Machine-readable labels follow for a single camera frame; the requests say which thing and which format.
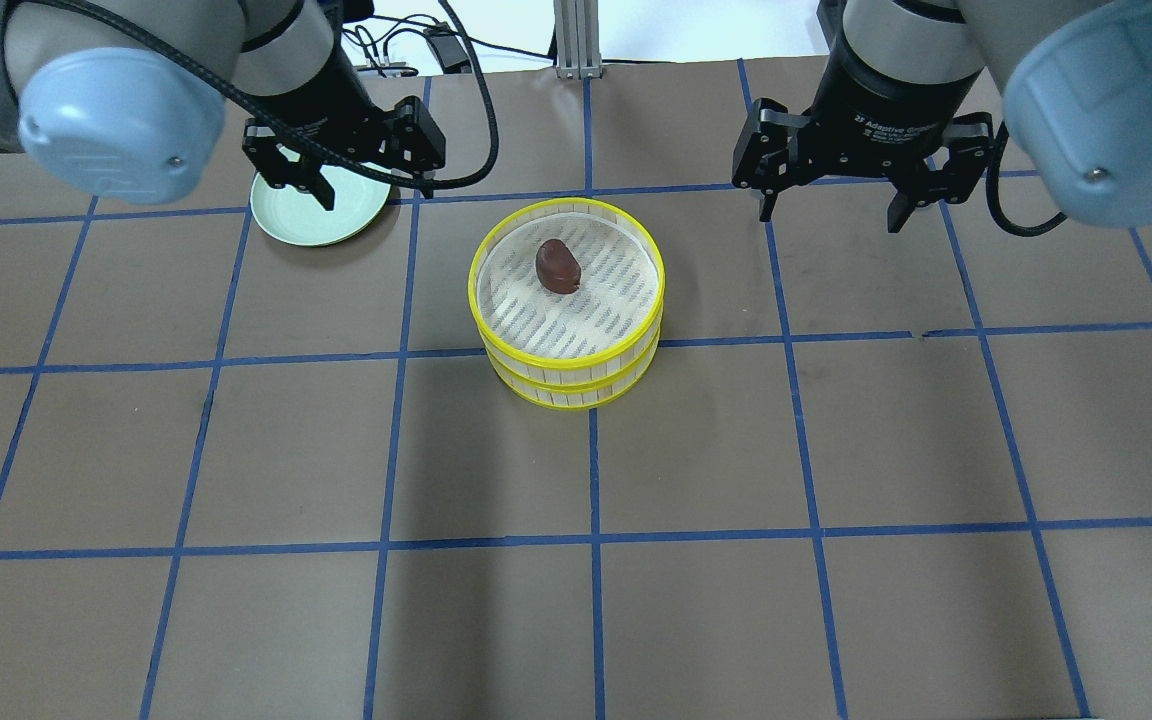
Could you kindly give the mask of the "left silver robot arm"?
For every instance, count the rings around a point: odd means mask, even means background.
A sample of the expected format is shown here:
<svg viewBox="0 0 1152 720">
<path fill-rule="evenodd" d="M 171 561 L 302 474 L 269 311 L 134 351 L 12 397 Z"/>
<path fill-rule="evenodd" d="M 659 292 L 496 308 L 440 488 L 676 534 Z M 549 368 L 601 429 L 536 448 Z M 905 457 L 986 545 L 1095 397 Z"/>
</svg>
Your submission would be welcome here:
<svg viewBox="0 0 1152 720">
<path fill-rule="evenodd" d="M 103 199 L 183 199 L 227 118 L 205 73 L 256 103 L 243 150 L 262 179 L 323 209 L 328 167 L 444 168 L 425 105 L 376 105 L 317 1 L 0 1 L 0 154 Z"/>
</svg>

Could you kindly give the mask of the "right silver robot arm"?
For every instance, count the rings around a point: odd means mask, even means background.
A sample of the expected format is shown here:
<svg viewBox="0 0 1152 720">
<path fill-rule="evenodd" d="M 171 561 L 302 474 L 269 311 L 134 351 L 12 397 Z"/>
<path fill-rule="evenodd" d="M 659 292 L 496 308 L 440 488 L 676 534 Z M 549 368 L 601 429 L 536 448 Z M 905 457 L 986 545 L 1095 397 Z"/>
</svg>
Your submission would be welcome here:
<svg viewBox="0 0 1152 720">
<path fill-rule="evenodd" d="M 986 183 L 1021 237 L 1152 225 L 1152 1 L 823 1 L 829 55 L 809 108 L 759 97 L 732 184 L 778 195 L 882 179 L 887 227 Z"/>
</svg>

